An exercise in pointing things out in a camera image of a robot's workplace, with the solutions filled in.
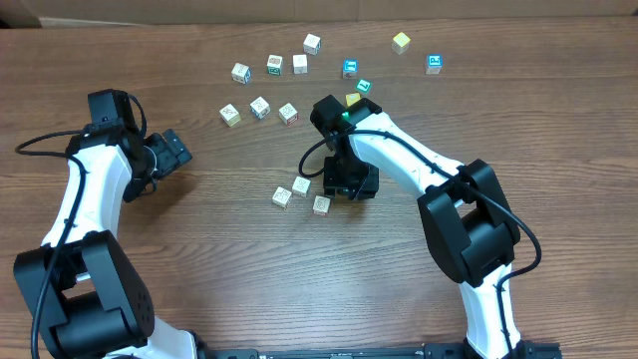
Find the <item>red elephant wooden block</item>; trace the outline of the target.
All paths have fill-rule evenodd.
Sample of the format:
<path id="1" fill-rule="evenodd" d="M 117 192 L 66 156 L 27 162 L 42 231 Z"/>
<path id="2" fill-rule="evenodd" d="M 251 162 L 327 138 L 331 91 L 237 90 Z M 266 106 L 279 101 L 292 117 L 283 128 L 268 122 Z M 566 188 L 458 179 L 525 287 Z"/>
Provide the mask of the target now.
<path id="1" fill-rule="evenodd" d="M 292 192 L 296 195 L 306 197 L 311 186 L 311 180 L 303 177 L 297 177 L 292 186 Z"/>

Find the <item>yellow letter wooden block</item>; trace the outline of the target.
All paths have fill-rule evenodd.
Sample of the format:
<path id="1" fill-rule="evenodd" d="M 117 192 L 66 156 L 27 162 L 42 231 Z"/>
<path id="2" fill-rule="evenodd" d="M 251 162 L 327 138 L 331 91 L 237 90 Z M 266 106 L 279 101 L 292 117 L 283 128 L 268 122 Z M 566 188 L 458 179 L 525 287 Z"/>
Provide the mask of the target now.
<path id="1" fill-rule="evenodd" d="M 219 113 L 221 118 L 229 127 L 233 127 L 241 120 L 239 112 L 232 104 L 224 106 L 219 110 Z"/>

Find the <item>yellow top wooden block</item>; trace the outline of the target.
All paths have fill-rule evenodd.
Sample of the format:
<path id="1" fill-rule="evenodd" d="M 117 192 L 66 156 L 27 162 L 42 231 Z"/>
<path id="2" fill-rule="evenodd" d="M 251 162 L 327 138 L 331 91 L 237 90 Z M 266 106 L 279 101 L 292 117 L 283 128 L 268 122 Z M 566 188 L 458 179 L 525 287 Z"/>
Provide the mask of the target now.
<path id="1" fill-rule="evenodd" d="M 359 93 L 347 94 L 345 99 L 346 105 L 350 107 L 361 100 L 361 95 Z"/>

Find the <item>red edged bee block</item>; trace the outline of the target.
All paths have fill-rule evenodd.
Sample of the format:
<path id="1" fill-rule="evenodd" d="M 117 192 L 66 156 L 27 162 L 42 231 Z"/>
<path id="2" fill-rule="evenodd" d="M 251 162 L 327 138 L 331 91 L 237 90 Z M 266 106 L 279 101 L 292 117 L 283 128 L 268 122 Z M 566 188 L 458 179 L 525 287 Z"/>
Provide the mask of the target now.
<path id="1" fill-rule="evenodd" d="M 298 111 L 291 103 L 287 103 L 278 110 L 278 116 L 286 126 L 290 126 L 298 120 Z"/>

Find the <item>white pretzel wooden block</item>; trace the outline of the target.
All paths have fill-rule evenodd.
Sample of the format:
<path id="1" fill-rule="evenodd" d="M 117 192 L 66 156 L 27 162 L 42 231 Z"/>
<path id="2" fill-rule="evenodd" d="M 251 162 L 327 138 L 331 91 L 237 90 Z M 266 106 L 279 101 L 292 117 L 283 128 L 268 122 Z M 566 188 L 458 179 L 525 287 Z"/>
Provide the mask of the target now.
<path id="1" fill-rule="evenodd" d="M 316 195 L 313 202 L 313 212 L 325 216 L 329 212 L 331 199 L 326 196 Z"/>

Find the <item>white block near arm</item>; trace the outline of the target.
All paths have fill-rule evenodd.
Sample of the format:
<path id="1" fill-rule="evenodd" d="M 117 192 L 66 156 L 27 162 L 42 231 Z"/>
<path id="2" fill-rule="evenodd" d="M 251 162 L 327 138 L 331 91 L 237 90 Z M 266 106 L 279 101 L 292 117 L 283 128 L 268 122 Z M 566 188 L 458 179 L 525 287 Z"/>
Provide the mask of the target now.
<path id="1" fill-rule="evenodd" d="M 263 97 L 258 97 L 250 103 L 250 110 L 257 119 L 261 120 L 270 113 L 270 105 Z"/>

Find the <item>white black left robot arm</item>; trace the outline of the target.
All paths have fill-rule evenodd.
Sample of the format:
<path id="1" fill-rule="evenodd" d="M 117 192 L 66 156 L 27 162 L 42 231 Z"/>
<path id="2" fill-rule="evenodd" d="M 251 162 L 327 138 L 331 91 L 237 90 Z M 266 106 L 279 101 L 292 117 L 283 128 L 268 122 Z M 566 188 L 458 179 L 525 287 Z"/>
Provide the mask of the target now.
<path id="1" fill-rule="evenodd" d="M 88 96 L 91 121 L 66 133 L 69 178 L 41 246 L 13 272 L 32 314 L 30 352 L 55 358 L 211 357 L 193 332 L 158 319 L 149 290 L 117 241 L 121 207 L 157 189 L 191 154 L 173 130 L 148 134 L 139 100 Z"/>

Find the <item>blue top wooden block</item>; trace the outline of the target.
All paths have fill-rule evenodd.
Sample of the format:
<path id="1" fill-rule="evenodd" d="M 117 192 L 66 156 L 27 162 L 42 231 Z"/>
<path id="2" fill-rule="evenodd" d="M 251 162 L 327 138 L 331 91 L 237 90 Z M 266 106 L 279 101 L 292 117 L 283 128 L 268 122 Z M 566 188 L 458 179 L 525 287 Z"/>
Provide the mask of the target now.
<path id="1" fill-rule="evenodd" d="M 355 79 L 358 75 L 359 63 L 356 59 L 345 59 L 342 66 L 343 79 Z"/>

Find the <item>white blue wooden block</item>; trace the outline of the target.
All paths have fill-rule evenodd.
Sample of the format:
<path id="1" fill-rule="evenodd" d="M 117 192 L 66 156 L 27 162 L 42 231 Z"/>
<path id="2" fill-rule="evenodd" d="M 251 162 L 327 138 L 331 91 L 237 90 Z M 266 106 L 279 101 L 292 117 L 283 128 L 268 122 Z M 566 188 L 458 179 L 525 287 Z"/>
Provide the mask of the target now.
<path id="1" fill-rule="evenodd" d="M 240 84 L 248 84 L 251 79 L 250 67 L 241 63 L 236 63 L 231 70 L 231 78 Z"/>

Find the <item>green red wooden block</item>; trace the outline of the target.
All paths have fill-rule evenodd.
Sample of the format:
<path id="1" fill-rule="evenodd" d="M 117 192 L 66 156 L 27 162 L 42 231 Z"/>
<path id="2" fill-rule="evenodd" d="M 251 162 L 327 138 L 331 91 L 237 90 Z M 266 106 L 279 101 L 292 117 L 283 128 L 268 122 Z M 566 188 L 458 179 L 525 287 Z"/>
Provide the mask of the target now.
<path id="1" fill-rule="evenodd" d="M 270 55 L 267 60 L 267 73 L 274 76 L 280 76 L 282 73 L 283 57 L 278 55 Z"/>

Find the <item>white block dark edge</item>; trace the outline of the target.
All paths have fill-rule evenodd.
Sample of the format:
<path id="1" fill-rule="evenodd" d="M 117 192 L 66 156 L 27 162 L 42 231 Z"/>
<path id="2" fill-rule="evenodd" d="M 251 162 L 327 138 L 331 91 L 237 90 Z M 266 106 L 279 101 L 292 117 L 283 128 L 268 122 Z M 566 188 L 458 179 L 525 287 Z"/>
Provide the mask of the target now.
<path id="1" fill-rule="evenodd" d="M 309 55 L 316 56 L 321 49 L 321 38 L 319 36 L 308 34 L 303 41 L 303 50 Z"/>

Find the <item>far yellow wooden block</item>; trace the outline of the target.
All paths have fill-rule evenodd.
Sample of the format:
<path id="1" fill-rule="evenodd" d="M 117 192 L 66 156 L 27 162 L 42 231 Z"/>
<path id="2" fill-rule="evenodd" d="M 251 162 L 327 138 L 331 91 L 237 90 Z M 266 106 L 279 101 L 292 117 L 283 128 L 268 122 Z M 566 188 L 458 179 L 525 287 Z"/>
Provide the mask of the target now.
<path id="1" fill-rule="evenodd" d="M 406 35 L 404 32 L 400 32 L 393 37 L 392 40 L 392 50 L 398 54 L 402 55 L 405 53 L 411 44 L 411 38 Z"/>

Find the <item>far blue wooden block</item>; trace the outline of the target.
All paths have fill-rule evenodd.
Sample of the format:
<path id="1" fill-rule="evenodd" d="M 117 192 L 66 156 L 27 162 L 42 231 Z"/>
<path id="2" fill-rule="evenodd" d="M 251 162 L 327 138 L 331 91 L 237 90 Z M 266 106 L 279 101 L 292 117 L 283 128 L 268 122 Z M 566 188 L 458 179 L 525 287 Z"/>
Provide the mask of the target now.
<path id="1" fill-rule="evenodd" d="M 443 67 L 443 57 L 440 54 L 430 54 L 427 56 L 426 74 L 438 75 Z"/>

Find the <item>cardboard backdrop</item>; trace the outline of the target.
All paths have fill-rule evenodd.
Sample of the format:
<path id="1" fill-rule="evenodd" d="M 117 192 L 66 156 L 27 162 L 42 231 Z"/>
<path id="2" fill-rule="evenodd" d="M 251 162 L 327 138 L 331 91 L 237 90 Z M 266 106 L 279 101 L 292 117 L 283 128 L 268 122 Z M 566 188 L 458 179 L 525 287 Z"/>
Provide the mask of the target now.
<path id="1" fill-rule="evenodd" d="M 637 0 L 1 0 L 14 28 L 629 16 Z"/>

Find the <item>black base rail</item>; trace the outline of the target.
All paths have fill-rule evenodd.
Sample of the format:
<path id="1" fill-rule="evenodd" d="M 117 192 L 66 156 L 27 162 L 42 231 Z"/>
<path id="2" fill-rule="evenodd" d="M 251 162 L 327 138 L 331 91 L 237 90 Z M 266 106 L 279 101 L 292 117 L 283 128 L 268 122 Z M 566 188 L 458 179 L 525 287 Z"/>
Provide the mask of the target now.
<path id="1" fill-rule="evenodd" d="M 213 359 L 466 359 L 481 358 L 467 343 L 436 343 L 420 347 L 258 351 L 256 349 L 210 350 L 205 357 Z M 537 344 L 521 341 L 514 349 L 513 358 L 560 359 L 559 344 Z"/>

